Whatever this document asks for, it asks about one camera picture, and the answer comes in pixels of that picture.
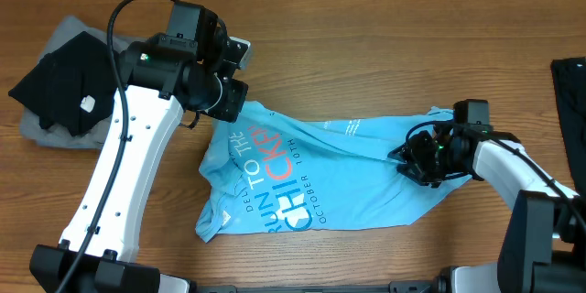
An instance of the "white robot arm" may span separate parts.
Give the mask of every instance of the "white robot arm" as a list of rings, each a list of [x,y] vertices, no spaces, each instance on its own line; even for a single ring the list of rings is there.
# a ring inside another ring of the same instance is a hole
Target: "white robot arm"
[[[520,143],[503,142],[527,156]],[[549,197],[558,197],[558,194],[520,157],[493,141],[482,141],[478,144],[474,153],[473,169],[478,176],[494,187],[511,210],[514,209],[521,190],[543,192]],[[554,184],[569,199],[578,196],[574,190],[557,182]],[[559,238],[559,233],[554,232],[553,238]],[[497,263],[457,267],[452,271],[450,286],[451,293],[501,293],[497,280]]]
[[[171,0],[174,6],[167,32],[133,42],[116,65],[114,20],[131,1],[124,0],[114,10],[108,26],[118,92],[90,186],[58,248],[38,245],[31,257],[30,271],[47,292],[188,293],[196,289],[187,279],[134,264],[142,217],[160,159],[183,113],[196,114],[189,128],[197,124],[200,114],[236,120],[248,86],[233,75],[246,68],[252,46],[229,37],[222,20],[205,7]],[[128,124],[126,134],[123,123]],[[117,158],[119,167],[114,165]]]

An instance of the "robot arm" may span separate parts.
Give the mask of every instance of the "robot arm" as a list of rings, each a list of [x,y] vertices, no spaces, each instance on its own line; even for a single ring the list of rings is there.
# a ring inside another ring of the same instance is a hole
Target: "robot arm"
[[[519,149],[521,153],[528,157],[520,143],[514,141],[503,142],[512,148]],[[520,190],[544,192],[549,197],[558,197],[558,194],[548,187],[543,179],[521,158],[498,146],[493,141],[478,143],[472,168],[479,177],[487,180],[493,186],[511,210],[515,206],[516,197]],[[574,190],[557,182],[554,184],[570,199],[578,195]]]
[[[196,113],[190,128],[200,114],[236,120],[248,86],[233,75],[245,69],[251,56],[250,42],[228,37],[225,25],[212,11],[179,1],[173,6],[166,34],[134,42],[120,55],[128,133],[122,136],[123,109],[117,92],[108,136],[79,209],[58,248],[38,245],[31,257],[30,271],[45,291],[54,292],[65,273],[71,274],[71,280],[63,284],[70,293],[195,290],[187,279],[133,263],[143,212],[160,159],[185,111]],[[99,213],[120,138],[125,139],[122,162],[90,235],[88,228]],[[83,251],[86,235],[91,241]]]
[[[86,254],[102,257],[105,251],[110,251],[108,253],[116,253],[118,261],[135,262],[148,194],[163,151],[179,125],[183,108],[175,97],[164,100],[158,97],[157,90],[138,86],[128,87],[126,99],[131,119],[129,140],[110,198]],[[121,116],[120,96],[116,93],[110,130],[90,186],[60,238],[60,244],[68,245],[70,251],[79,251],[96,211],[118,148]]]
[[[405,161],[398,170],[431,188],[454,174],[472,174],[486,179],[513,211],[498,262],[447,269],[436,278],[443,288],[438,292],[586,291],[586,239],[579,221],[584,215],[577,211],[584,208],[578,194],[552,180],[516,137],[493,131],[486,101],[458,102],[453,122],[427,124],[434,125],[434,136],[423,130],[410,137],[423,125],[416,126],[389,155]],[[554,251],[552,238],[574,244],[573,251]]]

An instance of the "wire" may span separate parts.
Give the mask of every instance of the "wire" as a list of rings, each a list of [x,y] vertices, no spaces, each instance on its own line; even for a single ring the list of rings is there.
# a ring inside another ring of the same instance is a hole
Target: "wire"
[[[452,121],[428,121],[425,123],[415,125],[413,128],[411,128],[407,132],[407,135],[405,137],[406,145],[409,148],[411,148],[411,145],[409,144],[409,138],[413,134],[413,132],[415,132],[419,128],[427,126],[427,125],[451,125],[452,128],[456,128],[456,127],[460,128],[462,130],[467,131],[468,133],[471,133],[472,135],[476,135],[477,137],[481,138],[482,140],[489,140],[491,142],[494,142],[495,144],[502,147],[503,149],[511,152],[513,155],[521,158],[521,160],[523,160],[531,169],[533,169],[533,171],[546,183],[546,185],[550,189],[552,189],[554,192],[556,192],[559,195],[561,200],[570,209],[570,212],[572,213],[572,215],[574,215],[574,217],[576,218],[576,222],[578,223],[579,227],[581,228],[582,232],[584,233],[584,236],[586,236],[586,222],[582,218],[580,212],[576,209],[574,204],[571,202],[570,198],[568,198],[568,196],[566,196],[566,194],[556,185],[555,179],[550,178],[548,176],[548,174],[546,174],[533,160],[531,160],[531,158],[529,158],[529,157],[525,156],[523,153],[521,153],[521,151],[518,148],[513,148],[494,136],[490,136],[489,134],[477,131],[477,130],[472,129],[472,128],[465,126],[465,125],[456,124]],[[458,177],[458,175],[460,175],[460,174],[456,174],[451,177],[447,177],[446,179],[456,179]]]
[[[215,63],[213,63],[212,69],[210,70],[211,73],[217,73],[218,70],[220,69],[220,67],[222,66],[223,59],[226,57],[226,52],[228,51],[228,43],[230,42],[230,39],[228,37],[228,29],[226,28],[226,24],[219,17],[218,17],[218,24],[220,25],[220,29],[223,32],[222,52],[220,52],[218,59],[215,61]]]
[[[220,100],[222,99],[222,95],[223,95],[223,85],[222,82],[220,81],[220,77],[218,77],[217,73],[213,74],[214,77],[216,77],[216,79],[218,80],[218,85],[220,85],[220,96],[218,96],[218,99],[216,100],[216,103],[214,103],[212,106],[210,106],[209,108],[202,110],[204,113],[208,113],[208,111],[210,111],[211,109],[213,109],[216,105],[218,105],[218,103],[220,102]]]
[[[114,185],[116,174],[118,174],[118,169],[120,168],[120,164],[122,162],[122,155],[125,152],[126,136],[128,135],[128,102],[126,100],[125,87],[122,84],[122,79],[120,77],[120,74],[118,73],[118,68],[116,66],[116,61],[114,59],[114,46],[112,39],[114,31],[114,21],[116,20],[116,17],[118,16],[122,8],[124,8],[126,5],[130,4],[133,1],[135,0],[124,0],[116,7],[112,15],[110,16],[110,21],[108,22],[108,30],[106,33],[106,46],[108,48],[108,58],[110,60],[110,65],[112,66],[112,73],[114,74],[116,88],[120,93],[120,105],[122,107],[122,134],[120,135],[120,145],[118,146],[118,152],[116,153],[114,165],[112,166],[112,172],[110,173],[110,177],[108,178],[106,186],[103,189],[102,197],[100,198],[100,202],[98,203],[98,206],[95,210],[92,222],[90,223],[90,226],[87,229],[87,234],[85,234],[85,238],[81,243],[80,250],[77,252],[75,259],[73,259],[73,262],[71,263],[69,270],[65,274],[63,280],[61,280],[59,288],[57,288],[55,293],[63,293],[65,291],[65,287],[71,281],[71,278],[75,273],[75,270],[79,266],[80,261],[83,258],[83,255],[85,254],[85,251],[87,250],[90,241],[92,240],[93,233],[95,232],[98,222],[100,221],[100,217],[102,216],[103,207],[108,201],[108,196],[110,195],[110,191],[112,190],[112,186]]]

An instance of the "black mount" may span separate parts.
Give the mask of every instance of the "black mount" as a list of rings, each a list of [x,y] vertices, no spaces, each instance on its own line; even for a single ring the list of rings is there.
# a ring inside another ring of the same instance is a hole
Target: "black mount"
[[[198,293],[433,293],[433,283],[426,280],[397,281],[379,286],[236,288],[234,286],[198,287]]]
[[[483,139],[471,131],[520,142],[510,133],[493,130],[487,101],[460,101],[453,108],[453,121],[433,125],[434,135],[427,130],[419,131],[389,153],[389,157],[404,162],[397,166],[397,171],[418,185],[437,188],[446,179],[469,174],[473,179],[483,180],[472,167],[476,146]]]
[[[46,292],[55,292],[76,254],[65,248],[37,245],[30,259],[30,272]],[[158,292],[158,269],[117,262],[115,258],[115,252],[108,251],[103,257],[84,255],[67,292]]]
[[[175,96],[185,110],[232,123],[248,91],[233,75],[251,52],[248,41],[228,37],[211,10],[177,2],[167,32],[133,42],[120,54],[119,70],[126,86],[158,90],[160,98]]]
[[[584,216],[581,199],[572,202]],[[554,233],[574,245],[571,252],[553,250]],[[498,259],[501,292],[586,292],[585,247],[586,238],[566,204],[521,190]]]

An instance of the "table surface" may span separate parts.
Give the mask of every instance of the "table surface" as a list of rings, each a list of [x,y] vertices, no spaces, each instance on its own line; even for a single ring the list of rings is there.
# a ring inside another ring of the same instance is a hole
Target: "table surface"
[[[7,92],[35,66],[62,18],[104,29],[120,1],[0,0],[0,292],[41,291],[28,271],[32,250],[57,243],[99,155],[23,139],[22,106]],[[549,63],[584,55],[583,0],[185,1],[209,7],[231,35],[252,41],[255,56],[238,73],[249,100],[328,120],[486,99],[496,129],[516,134],[537,163],[572,185]],[[131,4],[116,32],[162,31],[170,8],[160,0]],[[408,227],[221,235],[205,244],[194,227],[210,195],[198,165],[211,134],[206,117],[172,137],[146,205],[139,263],[203,285],[386,284],[499,254],[510,211],[478,181]]]

